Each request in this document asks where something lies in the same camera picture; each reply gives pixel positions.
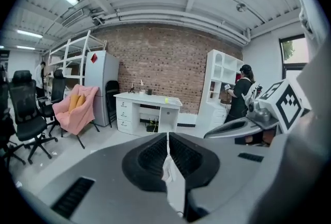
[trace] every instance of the baseboard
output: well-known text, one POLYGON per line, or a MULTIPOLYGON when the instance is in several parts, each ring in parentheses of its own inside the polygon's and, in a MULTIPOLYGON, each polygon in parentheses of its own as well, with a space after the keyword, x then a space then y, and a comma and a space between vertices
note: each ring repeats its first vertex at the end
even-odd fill
MULTIPOLYGON (((150 120, 147 119, 140 119, 140 122, 143 123, 149 123, 150 120)), ((195 127, 195 124, 182 124, 182 123, 177 123, 177 127, 195 127)))

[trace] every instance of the tree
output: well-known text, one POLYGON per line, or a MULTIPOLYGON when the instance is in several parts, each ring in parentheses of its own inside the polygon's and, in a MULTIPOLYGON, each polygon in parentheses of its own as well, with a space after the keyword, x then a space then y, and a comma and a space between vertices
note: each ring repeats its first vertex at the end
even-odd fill
POLYGON ((291 56, 293 56, 293 41, 286 41, 282 43, 283 51, 284 51, 284 61, 288 60, 291 56))

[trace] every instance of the pink armchair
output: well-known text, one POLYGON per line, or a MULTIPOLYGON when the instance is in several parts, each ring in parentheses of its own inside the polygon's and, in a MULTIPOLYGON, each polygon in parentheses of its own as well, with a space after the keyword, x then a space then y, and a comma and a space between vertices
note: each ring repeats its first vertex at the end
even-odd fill
POLYGON ((80 141, 78 137, 78 133, 91 121, 93 121, 93 99, 95 94, 97 93, 99 87, 85 87, 76 84, 72 89, 71 93, 61 102, 53 104, 53 110, 55 113, 55 117, 61 125, 61 129, 64 129, 74 135, 77 136, 79 142, 82 147, 84 147, 83 143, 80 141), (72 94, 85 95, 86 101, 82 106, 79 106, 71 111, 69 114, 69 105, 70 105, 70 97, 72 94))

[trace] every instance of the ceiling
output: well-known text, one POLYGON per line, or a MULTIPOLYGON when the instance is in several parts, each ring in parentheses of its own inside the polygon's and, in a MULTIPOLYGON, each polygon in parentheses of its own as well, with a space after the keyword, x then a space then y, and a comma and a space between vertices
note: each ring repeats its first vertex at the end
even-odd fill
POLYGON ((238 46, 275 28, 298 21, 299 0, 17 0, 1 31, 0 45, 55 48, 89 28, 125 23, 166 23, 199 29, 238 46), (238 12, 236 5, 247 6, 238 12), (69 26, 62 23, 76 11, 84 15, 69 26), (41 34, 38 39, 17 29, 41 34))

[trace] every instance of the hair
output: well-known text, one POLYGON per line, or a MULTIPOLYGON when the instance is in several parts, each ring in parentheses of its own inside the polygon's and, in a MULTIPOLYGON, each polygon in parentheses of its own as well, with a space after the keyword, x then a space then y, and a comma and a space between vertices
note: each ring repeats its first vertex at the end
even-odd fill
POLYGON ((249 71, 243 71, 244 75, 246 78, 248 78, 252 83, 255 83, 255 80, 254 80, 254 73, 252 70, 249 70, 249 71))

